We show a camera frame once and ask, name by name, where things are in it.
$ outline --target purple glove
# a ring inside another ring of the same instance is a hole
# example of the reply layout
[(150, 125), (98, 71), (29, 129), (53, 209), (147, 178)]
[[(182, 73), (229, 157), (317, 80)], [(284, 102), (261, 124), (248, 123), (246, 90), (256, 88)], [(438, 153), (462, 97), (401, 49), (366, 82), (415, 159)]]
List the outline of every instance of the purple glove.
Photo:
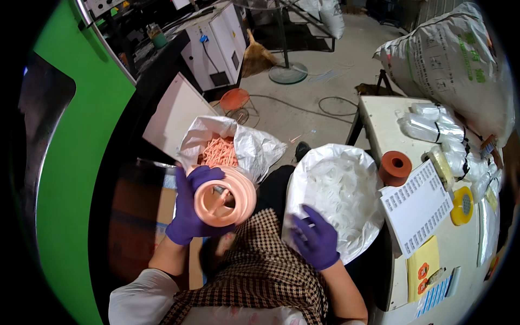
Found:
[(207, 181), (223, 178), (224, 172), (220, 168), (200, 166), (191, 172), (188, 178), (184, 169), (176, 168), (177, 210), (175, 218), (166, 228), (166, 235), (171, 241), (184, 246), (189, 244), (193, 237), (221, 236), (235, 229), (235, 225), (212, 227), (205, 224), (193, 207), (193, 194), (199, 186)]
[(293, 215), (297, 228), (291, 229), (291, 235), (300, 250), (300, 254), (318, 271), (334, 265), (340, 254), (336, 251), (337, 232), (313, 208), (303, 205), (309, 218), (300, 219)]

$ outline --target pink plastic ring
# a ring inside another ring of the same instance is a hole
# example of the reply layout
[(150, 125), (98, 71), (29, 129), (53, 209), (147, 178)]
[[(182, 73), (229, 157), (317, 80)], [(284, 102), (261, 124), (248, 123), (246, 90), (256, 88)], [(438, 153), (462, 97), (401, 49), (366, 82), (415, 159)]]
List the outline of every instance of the pink plastic ring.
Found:
[[(193, 203), (195, 212), (204, 223), (213, 227), (240, 224), (251, 216), (256, 205), (253, 183), (233, 167), (219, 166), (225, 173), (224, 179), (210, 180), (196, 190)], [(235, 199), (235, 207), (220, 206), (211, 213), (216, 196), (214, 186), (228, 189)]]

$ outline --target broom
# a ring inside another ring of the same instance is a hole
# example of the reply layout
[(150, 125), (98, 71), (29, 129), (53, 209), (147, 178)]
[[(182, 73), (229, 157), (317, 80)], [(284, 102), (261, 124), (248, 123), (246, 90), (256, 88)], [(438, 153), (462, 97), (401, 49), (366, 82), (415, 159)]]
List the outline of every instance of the broom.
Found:
[(278, 64), (275, 56), (255, 41), (251, 30), (248, 28), (249, 46), (245, 49), (244, 62), (242, 64), (242, 78), (269, 70)]

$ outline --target white table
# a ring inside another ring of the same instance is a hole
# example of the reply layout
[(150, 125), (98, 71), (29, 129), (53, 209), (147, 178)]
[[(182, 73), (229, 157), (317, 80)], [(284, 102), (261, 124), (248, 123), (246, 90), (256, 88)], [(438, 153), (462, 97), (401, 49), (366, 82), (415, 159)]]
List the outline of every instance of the white table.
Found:
[[(400, 151), (410, 158), (412, 168), (419, 166), (422, 157), (433, 146), (431, 142), (415, 140), (404, 135), (399, 129), (397, 119), (410, 111), (414, 102), (431, 102), (426, 99), (395, 97), (395, 96), (361, 96), (356, 120), (360, 121), (357, 129), (365, 126), (369, 138), (371, 153), (377, 164), (381, 156), (391, 150)], [(347, 144), (355, 143), (357, 130), (351, 132)], [(470, 141), (474, 137), (467, 134)], [(453, 190), (471, 183), (459, 181)], [(460, 266), (461, 277), (455, 296), (445, 298), (438, 306), (413, 321), (417, 313), (418, 302), (408, 303), (408, 279), (406, 260), (404, 256), (393, 259), (391, 287), (388, 294), (386, 310), (377, 307), (369, 308), (370, 319), (374, 324), (456, 324), (476, 302), (480, 293), (489, 285), (484, 282), (492, 258), (477, 268), (477, 253), (479, 242), (479, 215), (474, 206), (471, 220), (462, 226), (455, 226), (450, 218), (441, 222), (435, 231), (438, 240), (440, 265), (446, 267), (446, 272), (439, 282), (446, 279), (451, 271)]]

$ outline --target shoe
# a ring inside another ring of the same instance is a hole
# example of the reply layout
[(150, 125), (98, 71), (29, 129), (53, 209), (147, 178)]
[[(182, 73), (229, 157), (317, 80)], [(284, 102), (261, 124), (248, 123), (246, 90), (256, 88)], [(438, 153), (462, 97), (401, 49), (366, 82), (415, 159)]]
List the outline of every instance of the shoe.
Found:
[(300, 162), (300, 160), (305, 156), (306, 153), (309, 152), (309, 150), (312, 149), (307, 142), (300, 141), (298, 145), (296, 146), (296, 153), (294, 156), (296, 157), (296, 162)]

